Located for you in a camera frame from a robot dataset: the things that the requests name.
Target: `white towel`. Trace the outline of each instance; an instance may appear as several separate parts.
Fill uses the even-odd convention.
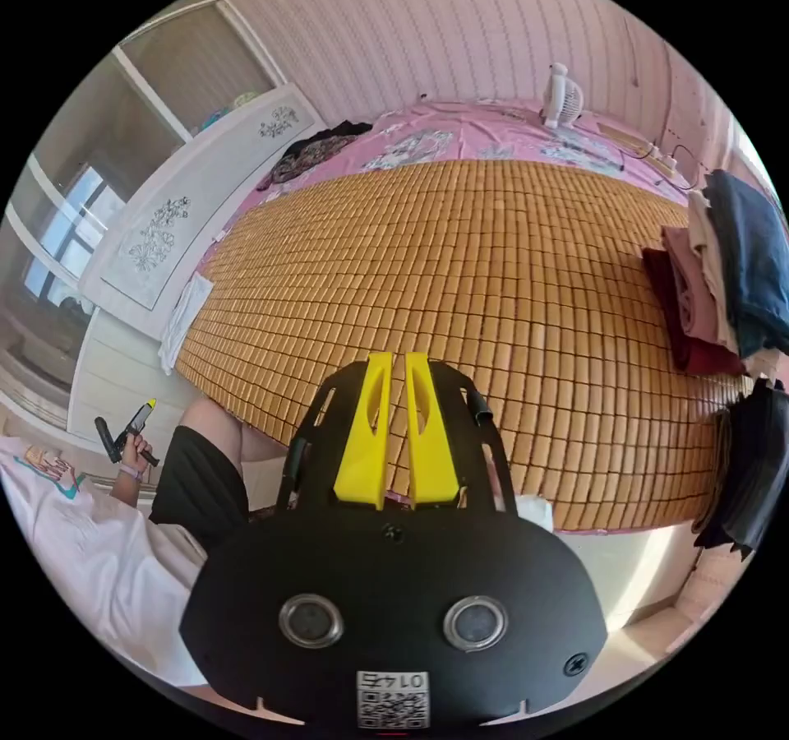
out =
[[[504,510],[504,499],[498,494],[493,497],[493,502],[499,512]],[[553,532],[553,506],[532,493],[515,497],[515,509],[518,511],[518,518],[530,520],[533,524],[541,526],[547,532]]]
[[[183,341],[187,338],[187,330],[213,288],[213,282],[195,272],[181,292],[181,298],[164,328],[162,345],[159,348],[159,360],[167,375],[173,371]]]

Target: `leg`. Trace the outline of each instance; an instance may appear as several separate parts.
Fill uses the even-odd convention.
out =
[[[210,552],[249,522],[241,461],[241,423],[195,400],[173,434],[149,520],[182,526]]]
[[[207,397],[194,400],[179,425],[208,439],[241,473],[241,423]]]
[[[288,448],[270,436],[261,433],[251,425],[243,425],[241,430],[241,462],[260,463],[262,460],[284,458]]]

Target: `yellow plastic part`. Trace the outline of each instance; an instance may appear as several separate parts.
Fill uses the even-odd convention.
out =
[[[377,510],[384,506],[391,383],[392,354],[370,354],[335,480],[335,496],[341,502],[372,504]]]
[[[427,354],[405,355],[405,387],[408,402],[408,454],[411,461],[413,505],[452,502],[459,485],[450,443]],[[419,414],[424,420],[419,430]]]

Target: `sticker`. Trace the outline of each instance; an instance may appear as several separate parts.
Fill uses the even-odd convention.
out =
[[[427,672],[356,672],[356,688],[359,728],[430,726]]]

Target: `pink wall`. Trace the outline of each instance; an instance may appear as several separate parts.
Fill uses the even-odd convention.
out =
[[[660,142],[664,153],[683,145],[700,162],[698,180],[724,167],[731,146],[731,111],[703,77],[672,46],[666,44],[671,66],[671,106]],[[677,168],[692,183],[696,162],[686,150],[676,152]]]
[[[328,124],[430,99],[542,95],[560,61],[586,106],[650,139],[666,45],[609,0],[230,0]]]

